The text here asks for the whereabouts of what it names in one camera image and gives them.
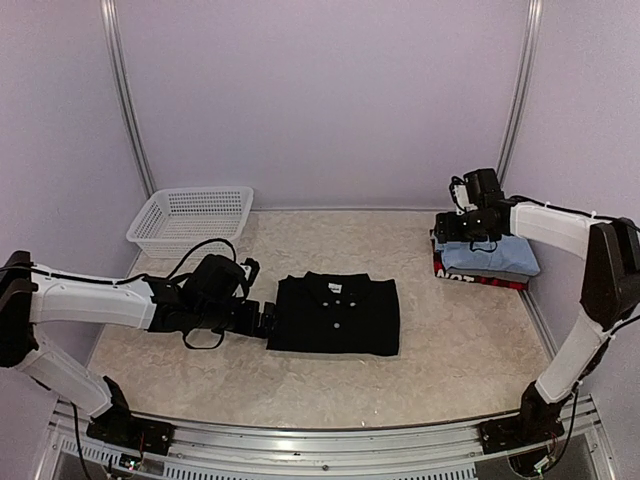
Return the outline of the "red black plaid shirt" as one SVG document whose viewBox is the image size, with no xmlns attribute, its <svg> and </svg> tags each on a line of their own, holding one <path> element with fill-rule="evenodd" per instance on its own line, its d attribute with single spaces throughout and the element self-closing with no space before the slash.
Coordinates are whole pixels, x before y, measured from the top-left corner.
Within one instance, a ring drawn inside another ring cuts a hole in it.
<svg viewBox="0 0 640 480">
<path fill-rule="evenodd" d="M 435 252 L 433 254 L 433 270 L 436 266 L 441 266 L 444 267 L 446 270 L 452 269 L 454 267 L 450 267 L 447 268 L 444 266 L 443 260 L 441 258 L 441 254 L 439 252 Z M 485 285 L 485 286 L 492 286 L 492 287 L 499 287 L 499 288 L 507 288 L 507 289 L 511 289 L 511 290 L 516 290 L 516 291 L 527 291 L 529 288 L 529 283 L 528 284 L 517 284 L 517 283 L 512 283 L 512 282 L 499 282 L 499 281 L 492 281 L 491 283 L 487 282 L 487 283 L 468 283 L 468 282 L 463 282 L 463 281 L 457 281 L 457 280 L 449 280 L 449 281 L 454 281 L 454 282 L 458 282 L 458 283 L 465 283 L 465 284 L 474 284 L 474 285 Z"/>
</svg>

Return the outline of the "black long sleeve shirt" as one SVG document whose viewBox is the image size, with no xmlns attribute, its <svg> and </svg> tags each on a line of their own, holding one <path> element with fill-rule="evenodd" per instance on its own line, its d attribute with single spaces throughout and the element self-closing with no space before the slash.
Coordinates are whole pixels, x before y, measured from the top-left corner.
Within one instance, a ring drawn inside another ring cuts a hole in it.
<svg viewBox="0 0 640 480">
<path fill-rule="evenodd" d="M 308 272 L 278 282 L 267 348 L 304 354 L 370 354 L 400 350 L 396 282 L 368 274 Z"/>
</svg>

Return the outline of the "light blue shirt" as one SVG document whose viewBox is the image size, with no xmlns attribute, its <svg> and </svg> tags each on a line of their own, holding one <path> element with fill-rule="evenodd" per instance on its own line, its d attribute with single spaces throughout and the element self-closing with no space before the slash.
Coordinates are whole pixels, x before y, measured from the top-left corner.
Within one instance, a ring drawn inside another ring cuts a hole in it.
<svg viewBox="0 0 640 480">
<path fill-rule="evenodd" d="M 540 273 L 538 261 L 524 238 L 503 236 L 497 242 L 439 242 L 433 238 L 434 250 L 445 268 L 507 272 L 529 277 Z"/>
</svg>

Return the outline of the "white perforated plastic basket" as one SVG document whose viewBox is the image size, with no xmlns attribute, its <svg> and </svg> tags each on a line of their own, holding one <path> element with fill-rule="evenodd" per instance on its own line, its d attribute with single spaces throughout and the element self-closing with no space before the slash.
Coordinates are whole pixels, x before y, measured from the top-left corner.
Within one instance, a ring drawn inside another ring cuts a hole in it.
<svg viewBox="0 0 640 480">
<path fill-rule="evenodd" d="M 246 186 L 159 190 L 137 213 L 126 239 L 154 259 L 179 259 L 212 238 L 236 246 L 253 199 L 253 189 Z"/>
</svg>

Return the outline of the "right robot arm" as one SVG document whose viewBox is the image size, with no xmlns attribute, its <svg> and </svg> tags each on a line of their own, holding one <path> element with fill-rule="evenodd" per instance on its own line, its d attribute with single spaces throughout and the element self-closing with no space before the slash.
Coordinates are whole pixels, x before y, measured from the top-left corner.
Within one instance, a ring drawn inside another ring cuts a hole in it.
<svg viewBox="0 0 640 480">
<path fill-rule="evenodd" d="M 504 193 L 491 168 L 450 179 L 453 208 L 432 233 L 445 268 L 521 275 L 563 259 L 574 272 L 574 321 L 549 366 L 533 384 L 536 399 L 555 404 L 593 369 L 617 333 L 639 320 L 639 228 L 628 218 L 586 212 Z"/>
</svg>

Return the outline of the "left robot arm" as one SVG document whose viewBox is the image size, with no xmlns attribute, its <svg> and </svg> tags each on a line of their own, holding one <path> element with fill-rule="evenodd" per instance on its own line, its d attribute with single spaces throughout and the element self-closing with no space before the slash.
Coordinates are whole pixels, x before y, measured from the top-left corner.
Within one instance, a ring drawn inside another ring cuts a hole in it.
<svg viewBox="0 0 640 480">
<path fill-rule="evenodd" d="M 99 377 L 51 341 L 39 326 L 53 322 L 116 325 L 149 333 L 196 330 L 265 339 L 274 304 L 249 297 L 259 263 L 207 254 L 190 272 L 148 273 L 116 279 L 84 277 L 32 262 L 14 252 L 1 268 L 1 366 L 16 369 L 82 409 L 121 445 L 140 424 L 118 384 Z"/>
</svg>

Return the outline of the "grey printed folded shirt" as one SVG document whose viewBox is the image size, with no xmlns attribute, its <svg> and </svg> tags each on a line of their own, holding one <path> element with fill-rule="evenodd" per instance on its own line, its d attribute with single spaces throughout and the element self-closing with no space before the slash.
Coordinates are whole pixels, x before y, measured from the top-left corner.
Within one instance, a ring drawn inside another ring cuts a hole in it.
<svg viewBox="0 0 640 480">
<path fill-rule="evenodd" d="M 531 279 L 530 276 L 518 273 L 510 273 L 504 271 L 483 271 L 483 270 L 460 270 L 449 269 L 436 266 L 434 268 L 434 274 L 437 278 L 444 278 L 449 280 L 457 280 L 468 283 L 491 283 L 496 280 L 499 282 L 512 282 L 517 284 L 528 284 Z"/>
</svg>

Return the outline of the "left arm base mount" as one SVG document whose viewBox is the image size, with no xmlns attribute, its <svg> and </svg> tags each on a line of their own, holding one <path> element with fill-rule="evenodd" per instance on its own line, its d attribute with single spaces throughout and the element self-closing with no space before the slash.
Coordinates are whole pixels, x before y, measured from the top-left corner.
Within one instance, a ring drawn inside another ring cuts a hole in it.
<svg viewBox="0 0 640 480">
<path fill-rule="evenodd" d="M 167 456 L 175 426 L 133 415 L 119 385 L 107 376 L 103 380 L 110 393 L 109 408 L 104 413 L 91 417 L 87 436 L 107 444 L 136 450 L 140 454 Z"/>
</svg>

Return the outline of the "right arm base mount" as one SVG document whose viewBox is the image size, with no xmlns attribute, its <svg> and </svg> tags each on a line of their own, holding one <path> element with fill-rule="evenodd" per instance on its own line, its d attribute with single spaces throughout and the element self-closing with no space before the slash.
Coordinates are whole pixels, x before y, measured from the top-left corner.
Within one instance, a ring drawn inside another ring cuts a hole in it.
<svg viewBox="0 0 640 480">
<path fill-rule="evenodd" d="M 532 382 L 523 392 L 517 414 L 478 425 L 483 453 L 493 454 L 551 440 L 564 434 L 560 419 L 568 398 L 547 403 Z"/>
</svg>

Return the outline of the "right aluminium corner post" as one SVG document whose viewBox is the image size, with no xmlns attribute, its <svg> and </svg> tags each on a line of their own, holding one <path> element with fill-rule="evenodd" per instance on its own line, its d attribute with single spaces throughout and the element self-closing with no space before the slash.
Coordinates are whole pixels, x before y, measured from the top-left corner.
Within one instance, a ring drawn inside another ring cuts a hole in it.
<svg viewBox="0 0 640 480">
<path fill-rule="evenodd" d="M 542 0 L 530 0 L 527 2 L 528 9 L 516 81 L 496 167 L 498 182 L 501 186 L 505 185 L 507 179 L 522 117 L 525 111 L 529 86 L 535 64 L 537 43 L 543 15 L 543 5 L 544 2 Z"/>
</svg>

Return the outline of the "aluminium corner post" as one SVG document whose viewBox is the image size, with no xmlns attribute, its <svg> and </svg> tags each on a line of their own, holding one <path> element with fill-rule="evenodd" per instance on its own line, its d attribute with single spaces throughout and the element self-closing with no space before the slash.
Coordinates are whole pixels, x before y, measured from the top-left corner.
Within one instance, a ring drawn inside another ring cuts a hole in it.
<svg viewBox="0 0 640 480">
<path fill-rule="evenodd" d="M 119 29 L 117 3 L 114 0 L 101 0 L 99 4 L 107 52 L 124 128 L 132 150 L 134 165 L 139 175 L 142 189 L 145 196 L 150 198 L 156 191 L 156 182 L 144 148 L 128 81 L 124 45 Z"/>
<path fill-rule="evenodd" d="M 529 86 L 535 64 L 537 43 L 543 15 L 543 5 L 544 2 L 542 0 L 530 0 L 527 2 L 528 9 L 516 81 L 496 167 L 498 182 L 501 186 L 505 185 L 507 179 L 522 117 L 525 111 Z"/>
</svg>

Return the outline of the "aluminium front rail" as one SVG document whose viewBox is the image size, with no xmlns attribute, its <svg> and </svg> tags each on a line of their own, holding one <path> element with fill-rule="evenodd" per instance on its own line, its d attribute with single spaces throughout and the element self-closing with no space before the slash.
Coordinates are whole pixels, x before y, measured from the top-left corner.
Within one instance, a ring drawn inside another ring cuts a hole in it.
<svg viewBox="0 0 640 480">
<path fill-rule="evenodd" d="M 481 479 L 509 478 L 524 451 L 486 454 L 481 418 L 359 429 L 292 429 L 171 419 L 166 455 L 146 453 L 124 467 L 130 450 L 90 439 L 84 417 L 58 402 L 34 478 L 94 479 Z"/>
</svg>

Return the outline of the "left aluminium corner post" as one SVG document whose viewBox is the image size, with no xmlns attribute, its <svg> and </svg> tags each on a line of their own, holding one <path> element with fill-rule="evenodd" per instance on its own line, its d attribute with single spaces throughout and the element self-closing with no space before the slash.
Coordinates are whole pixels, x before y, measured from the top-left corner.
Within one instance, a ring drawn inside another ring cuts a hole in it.
<svg viewBox="0 0 640 480">
<path fill-rule="evenodd" d="M 150 198 L 156 191 L 156 182 L 144 148 L 128 81 L 124 45 L 119 29 L 117 3 L 114 0 L 101 0 L 99 4 L 107 52 L 124 128 L 132 150 L 134 165 L 139 175 L 142 189 L 145 196 Z"/>
</svg>

